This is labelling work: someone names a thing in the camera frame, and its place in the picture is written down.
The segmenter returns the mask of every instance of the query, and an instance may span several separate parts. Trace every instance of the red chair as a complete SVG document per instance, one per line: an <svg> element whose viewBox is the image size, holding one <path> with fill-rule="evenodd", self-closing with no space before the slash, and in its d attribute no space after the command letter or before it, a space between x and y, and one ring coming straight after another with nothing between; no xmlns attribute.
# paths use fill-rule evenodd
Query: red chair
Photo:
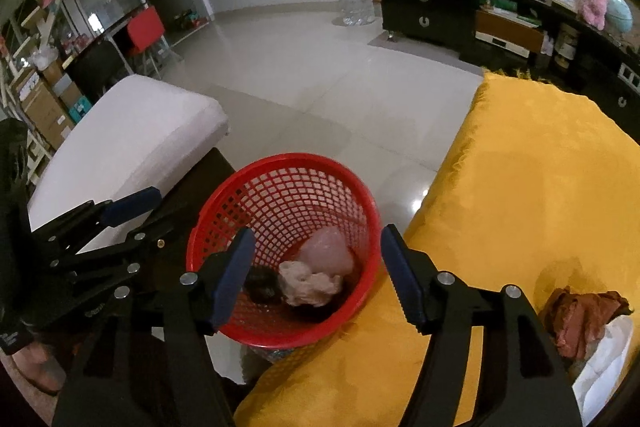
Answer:
<svg viewBox="0 0 640 427"><path fill-rule="evenodd" d="M127 51L128 57L142 55L144 74L146 74L147 52L153 44L156 44L164 35L164 25L158 16L156 8L150 6L138 15L133 17L127 24L127 33L131 39L133 47ZM148 53L151 63L160 78L160 71L154 60L153 53Z"/></svg>

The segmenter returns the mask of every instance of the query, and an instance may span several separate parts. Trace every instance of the yellow cushion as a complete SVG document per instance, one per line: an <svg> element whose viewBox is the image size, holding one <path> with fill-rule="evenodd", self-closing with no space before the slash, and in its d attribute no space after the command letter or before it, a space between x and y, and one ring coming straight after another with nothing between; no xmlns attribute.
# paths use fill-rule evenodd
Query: yellow cushion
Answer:
<svg viewBox="0 0 640 427"><path fill-rule="evenodd" d="M640 148L583 96L487 74L404 234L468 285L520 286L539 310L556 287L617 290L640 302ZM640 313L632 315L635 354ZM276 364L238 426L398 425L428 345L388 277L342 330ZM456 423L471 417L481 330L474 328Z"/></svg>

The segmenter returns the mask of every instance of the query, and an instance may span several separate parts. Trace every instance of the pink plush toy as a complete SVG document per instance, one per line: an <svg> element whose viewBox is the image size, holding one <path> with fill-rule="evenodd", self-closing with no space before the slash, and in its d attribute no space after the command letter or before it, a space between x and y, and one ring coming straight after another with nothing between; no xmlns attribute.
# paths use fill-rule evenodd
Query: pink plush toy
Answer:
<svg viewBox="0 0 640 427"><path fill-rule="evenodd" d="M602 31L604 29L604 14L607 12L607 0L582 0L580 12L588 24Z"/></svg>

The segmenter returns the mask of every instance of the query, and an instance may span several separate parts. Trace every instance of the white cushion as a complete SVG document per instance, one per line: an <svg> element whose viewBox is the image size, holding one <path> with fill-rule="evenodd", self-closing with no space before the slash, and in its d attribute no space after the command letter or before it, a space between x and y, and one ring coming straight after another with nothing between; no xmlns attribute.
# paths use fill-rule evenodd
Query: white cushion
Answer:
<svg viewBox="0 0 640 427"><path fill-rule="evenodd" d="M119 81L53 156L29 202L31 229L94 200L145 187L165 196L228 131L213 98L137 74ZM146 218L106 229L84 250L124 239Z"/></svg>

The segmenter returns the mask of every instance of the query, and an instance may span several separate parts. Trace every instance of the red plastic basket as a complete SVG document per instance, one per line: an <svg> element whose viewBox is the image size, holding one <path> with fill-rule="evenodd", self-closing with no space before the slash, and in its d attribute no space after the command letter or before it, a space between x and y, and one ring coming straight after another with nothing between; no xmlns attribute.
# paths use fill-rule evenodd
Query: red plastic basket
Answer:
<svg viewBox="0 0 640 427"><path fill-rule="evenodd" d="M258 305L242 292L231 320L220 331L250 346L288 349L333 333L363 304L380 265L382 225L369 189L343 165L313 154L264 158L233 174L200 211L187 250L187 270L224 251L236 232L250 227L254 264L277 271L322 227L337 226L360 262L360 278L344 304L319 324L292 319L281 305Z"/></svg>

